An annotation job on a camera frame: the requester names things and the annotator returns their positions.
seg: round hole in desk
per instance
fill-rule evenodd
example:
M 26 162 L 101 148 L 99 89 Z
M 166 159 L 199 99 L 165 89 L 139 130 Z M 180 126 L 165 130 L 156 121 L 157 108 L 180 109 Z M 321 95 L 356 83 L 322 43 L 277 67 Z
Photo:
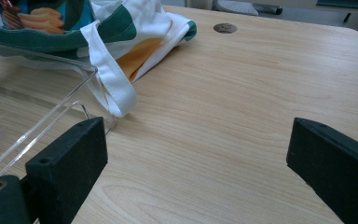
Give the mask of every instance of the round hole in desk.
M 220 34 L 232 34 L 238 30 L 237 26 L 230 23 L 216 24 L 213 29 Z

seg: chair leg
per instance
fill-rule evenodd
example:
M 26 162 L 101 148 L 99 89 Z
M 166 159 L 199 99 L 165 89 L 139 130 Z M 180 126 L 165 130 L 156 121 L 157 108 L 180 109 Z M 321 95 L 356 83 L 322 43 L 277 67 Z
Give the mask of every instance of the chair leg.
M 351 13 L 348 13 L 347 16 L 346 16 L 345 19 L 344 19 L 344 22 L 347 22 L 348 19 L 350 18 L 350 16 L 351 16 Z

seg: black clamp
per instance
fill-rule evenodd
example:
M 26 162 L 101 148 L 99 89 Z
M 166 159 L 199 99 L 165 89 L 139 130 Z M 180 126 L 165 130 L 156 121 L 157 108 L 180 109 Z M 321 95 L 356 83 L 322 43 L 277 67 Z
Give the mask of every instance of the black clamp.
M 287 164 L 344 223 L 358 224 L 357 141 L 322 123 L 295 119 Z
M 107 164 L 103 118 L 80 122 L 25 164 L 0 176 L 0 223 L 71 223 Z

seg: green fabric trim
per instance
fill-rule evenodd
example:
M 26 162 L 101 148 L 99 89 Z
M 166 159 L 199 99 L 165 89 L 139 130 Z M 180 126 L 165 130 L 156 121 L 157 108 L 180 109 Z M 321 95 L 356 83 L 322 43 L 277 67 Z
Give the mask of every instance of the green fabric trim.
M 136 37 L 136 27 L 130 12 L 120 6 L 110 17 L 102 21 L 98 32 L 103 42 L 130 40 Z M 31 29 L 7 30 L 0 28 L 0 44 L 43 53 L 60 54 L 86 47 L 87 41 L 79 30 L 63 35 L 49 35 Z
M 194 36 L 196 36 L 196 34 L 197 34 L 197 25 L 196 25 L 196 23 L 193 22 L 193 21 L 189 21 L 187 24 L 190 27 L 190 29 L 187 31 L 187 33 L 183 37 L 183 39 L 185 41 L 189 41 L 190 39 L 194 38 Z

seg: black foam block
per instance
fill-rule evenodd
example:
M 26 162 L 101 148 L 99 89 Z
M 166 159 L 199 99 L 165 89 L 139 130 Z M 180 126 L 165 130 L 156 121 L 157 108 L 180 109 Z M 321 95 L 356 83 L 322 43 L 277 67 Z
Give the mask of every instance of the black foam block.
M 41 223 L 71 223 L 107 164 L 103 118 L 78 123 L 26 164 Z
M 295 119 L 287 164 L 344 223 L 358 224 L 358 142 L 321 123 Z

